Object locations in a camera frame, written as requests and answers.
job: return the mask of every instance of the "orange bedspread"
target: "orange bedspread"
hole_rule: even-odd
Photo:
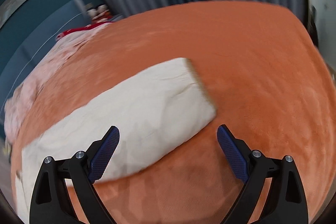
[[[242,187],[216,141],[223,123],[251,149],[268,157],[293,156],[312,220],[335,177],[336,92],[304,26],[289,10],[268,4],[176,5],[102,30],[38,95],[13,146],[12,181],[25,145],[122,80],[176,57],[191,60],[217,117],[143,172],[96,185],[115,220],[220,223]],[[251,220],[260,214],[267,190]],[[73,189],[70,195],[85,221]]]

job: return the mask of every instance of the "pink blanket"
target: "pink blanket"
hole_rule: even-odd
[[[31,109],[44,84],[80,47],[108,24],[91,30],[77,31],[60,39],[28,77],[15,89],[13,97],[5,104],[4,128],[6,138],[14,143],[21,124]]]

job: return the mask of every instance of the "white pillow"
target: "white pillow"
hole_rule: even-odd
[[[22,186],[22,181],[19,177],[15,176],[15,189],[16,189],[16,213],[24,224],[29,223],[29,210],[25,200],[25,193]]]
[[[26,203],[30,204],[45,157],[61,160],[85,151],[112,125],[120,131],[120,142],[97,182],[125,177],[154,164],[192,138],[215,114],[215,106],[187,59],[141,71],[75,110],[23,149]]]

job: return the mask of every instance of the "white wall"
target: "white wall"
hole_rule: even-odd
[[[336,70],[336,0],[311,0],[311,4],[316,8],[320,53]]]

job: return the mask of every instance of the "bed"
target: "bed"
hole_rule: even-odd
[[[193,64],[216,117],[145,170],[95,184],[114,219],[219,223],[242,187],[216,141],[216,129],[225,123],[267,157],[293,156],[312,222],[335,193],[335,87],[299,20],[286,8],[249,1],[170,6],[96,33],[45,83],[26,114],[11,155],[14,200],[22,149],[101,93],[179,57]],[[79,219],[87,222],[73,188],[68,190]]]
[[[71,0],[46,18],[20,45],[0,75],[0,123],[4,123],[4,105],[42,58],[55,45],[60,32],[90,24],[82,0]]]

